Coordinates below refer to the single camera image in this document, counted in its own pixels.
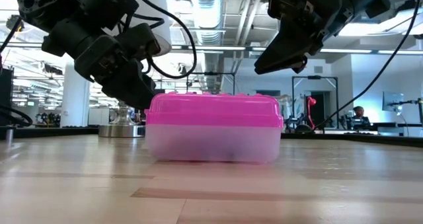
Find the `door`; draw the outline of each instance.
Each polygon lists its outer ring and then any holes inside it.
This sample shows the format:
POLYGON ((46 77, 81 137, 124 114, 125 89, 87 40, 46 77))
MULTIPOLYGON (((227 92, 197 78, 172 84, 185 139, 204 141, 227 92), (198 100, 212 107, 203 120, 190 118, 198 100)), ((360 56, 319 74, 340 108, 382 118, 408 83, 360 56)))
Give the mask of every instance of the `door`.
POLYGON ((312 98, 316 100, 316 105, 312 106, 311 111, 311 119, 313 123, 317 126, 321 122, 325 120, 325 95, 323 93, 320 94, 313 94, 312 98))

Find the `stainless steel cylinder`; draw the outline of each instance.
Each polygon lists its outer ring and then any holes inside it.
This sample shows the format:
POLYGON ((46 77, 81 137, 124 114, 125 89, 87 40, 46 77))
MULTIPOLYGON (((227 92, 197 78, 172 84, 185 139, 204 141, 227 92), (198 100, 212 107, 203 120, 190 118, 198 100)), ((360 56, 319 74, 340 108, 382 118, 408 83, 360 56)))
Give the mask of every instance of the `stainless steel cylinder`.
POLYGON ((99 137, 116 137, 116 138, 134 138, 144 137, 144 126, 120 126, 120 125, 107 125, 100 126, 98 130, 99 137))
POLYGON ((13 129, 9 129, 6 131, 6 143, 7 144, 13 143, 13 129))
POLYGON ((116 119, 107 126, 100 126, 98 130, 99 137, 116 138, 137 138, 145 136, 145 127, 139 126, 131 120, 132 109, 119 103, 119 109, 116 111, 116 119))

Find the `person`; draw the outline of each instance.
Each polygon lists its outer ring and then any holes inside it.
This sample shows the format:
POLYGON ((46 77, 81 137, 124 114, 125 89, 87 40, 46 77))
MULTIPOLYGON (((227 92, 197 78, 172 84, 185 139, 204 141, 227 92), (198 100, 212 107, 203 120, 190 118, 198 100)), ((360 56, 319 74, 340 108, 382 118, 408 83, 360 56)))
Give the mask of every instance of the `person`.
POLYGON ((354 113, 356 115, 353 117, 353 119, 361 119, 363 121, 363 125, 370 124, 369 118, 364 116, 364 108, 362 106, 355 107, 354 113))

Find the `translucent plastic box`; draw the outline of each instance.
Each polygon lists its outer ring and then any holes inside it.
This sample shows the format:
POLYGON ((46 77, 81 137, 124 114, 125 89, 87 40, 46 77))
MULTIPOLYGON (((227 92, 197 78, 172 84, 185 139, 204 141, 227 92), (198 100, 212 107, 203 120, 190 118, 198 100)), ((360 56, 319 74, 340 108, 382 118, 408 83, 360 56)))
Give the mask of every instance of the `translucent plastic box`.
POLYGON ((270 96, 159 94, 145 113, 146 143, 160 160, 269 163, 279 155, 282 117, 270 96))

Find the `doorway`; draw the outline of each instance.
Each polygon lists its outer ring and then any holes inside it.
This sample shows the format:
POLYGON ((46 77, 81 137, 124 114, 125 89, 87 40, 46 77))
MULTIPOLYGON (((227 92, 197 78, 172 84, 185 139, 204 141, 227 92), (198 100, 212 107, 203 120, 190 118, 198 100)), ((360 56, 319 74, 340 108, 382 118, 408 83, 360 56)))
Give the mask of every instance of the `doorway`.
POLYGON ((312 91, 310 95, 317 102, 316 105, 311 107, 311 119, 317 125, 323 122, 327 116, 330 116, 330 92, 312 91))

